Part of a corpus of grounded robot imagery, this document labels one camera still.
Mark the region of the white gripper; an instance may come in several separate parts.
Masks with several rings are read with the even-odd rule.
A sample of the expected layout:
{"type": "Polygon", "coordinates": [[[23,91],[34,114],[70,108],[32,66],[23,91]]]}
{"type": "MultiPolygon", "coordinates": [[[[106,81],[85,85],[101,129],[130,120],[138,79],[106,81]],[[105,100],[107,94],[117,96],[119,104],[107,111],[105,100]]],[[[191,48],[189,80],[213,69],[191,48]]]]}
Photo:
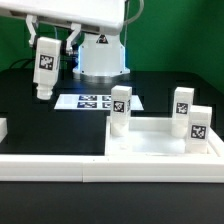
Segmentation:
{"type": "Polygon", "coordinates": [[[0,0],[0,15],[23,18],[30,33],[29,46],[35,45],[38,18],[71,28],[66,39],[66,54],[72,55],[72,46],[84,32],[118,35],[123,27],[124,0],[0,0]]]}

